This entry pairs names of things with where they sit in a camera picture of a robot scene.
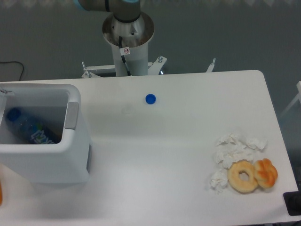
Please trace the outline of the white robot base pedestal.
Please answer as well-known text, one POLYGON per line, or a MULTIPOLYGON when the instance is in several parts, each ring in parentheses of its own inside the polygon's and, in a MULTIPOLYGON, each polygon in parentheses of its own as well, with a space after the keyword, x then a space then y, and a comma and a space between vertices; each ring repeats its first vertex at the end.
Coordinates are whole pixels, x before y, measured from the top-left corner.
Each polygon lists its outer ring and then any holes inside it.
POLYGON ((144 12, 131 23, 114 15, 103 23, 103 36, 110 44, 117 77, 148 74, 148 46, 154 35, 154 23, 144 12))

